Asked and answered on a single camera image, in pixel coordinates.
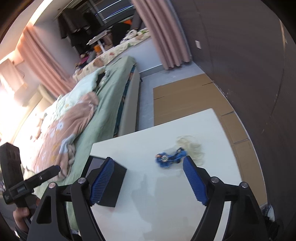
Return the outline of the left hand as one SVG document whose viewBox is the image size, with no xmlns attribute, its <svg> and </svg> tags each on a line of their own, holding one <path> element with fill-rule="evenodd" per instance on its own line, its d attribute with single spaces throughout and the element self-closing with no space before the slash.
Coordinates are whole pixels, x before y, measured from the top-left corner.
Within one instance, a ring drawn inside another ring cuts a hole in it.
<svg viewBox="0 0 296 241">
<path fill-rule="evenodd" d="M 16 233 L 20 240 L 27 240 L 29 227 L 27 226 L 25 219 L 29 216 L 30 211 L 27 207 L 17 207 L 13 211 L 13 217 L 16 223 Z"/>
</svg>

